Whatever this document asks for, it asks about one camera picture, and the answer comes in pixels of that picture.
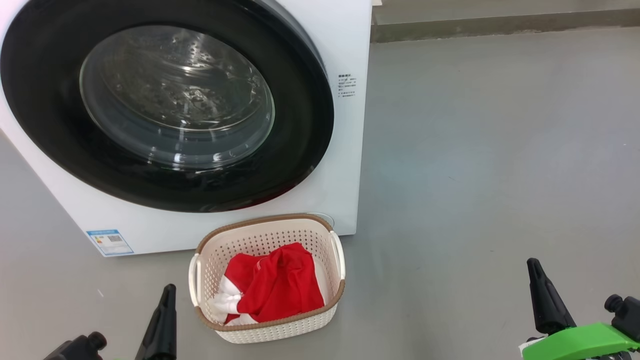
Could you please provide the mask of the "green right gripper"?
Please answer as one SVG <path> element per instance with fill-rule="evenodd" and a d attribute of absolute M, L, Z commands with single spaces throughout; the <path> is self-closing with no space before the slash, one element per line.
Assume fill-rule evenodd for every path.
<path fill-rule="evenodd" d="M 524 360 L 583 360 L 638 350 L 640 344 L 606 323 L 577 326 L 538 259 L 526 260 L 535 330 L 549 335 L 519 346 Z"/>

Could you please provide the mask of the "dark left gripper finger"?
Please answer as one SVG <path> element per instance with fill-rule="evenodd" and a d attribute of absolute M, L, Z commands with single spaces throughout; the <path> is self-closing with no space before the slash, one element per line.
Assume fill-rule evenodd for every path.
<path fill-rule="evenodd" d="M 176 294 L 177 289 L 174 284 L 164 287 L 135 355 L 136 360 L 176 360 L 178 358 Z"/>

